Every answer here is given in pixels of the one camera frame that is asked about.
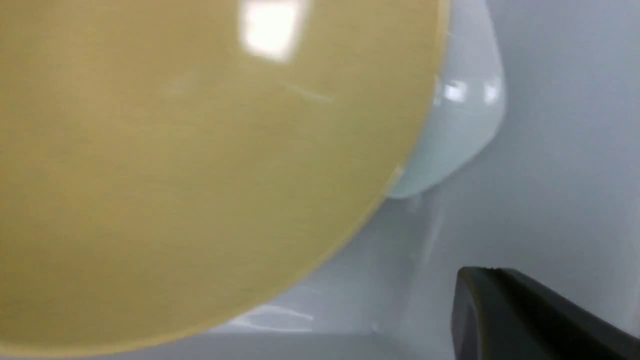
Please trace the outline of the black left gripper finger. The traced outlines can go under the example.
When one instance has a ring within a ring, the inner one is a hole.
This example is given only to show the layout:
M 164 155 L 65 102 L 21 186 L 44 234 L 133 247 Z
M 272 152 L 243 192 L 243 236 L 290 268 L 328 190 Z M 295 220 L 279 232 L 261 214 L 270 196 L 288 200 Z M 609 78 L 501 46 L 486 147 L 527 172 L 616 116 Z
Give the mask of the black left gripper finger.
M 457 360 L 637 360 L 640 341 L 513 268 L 458 270 Z

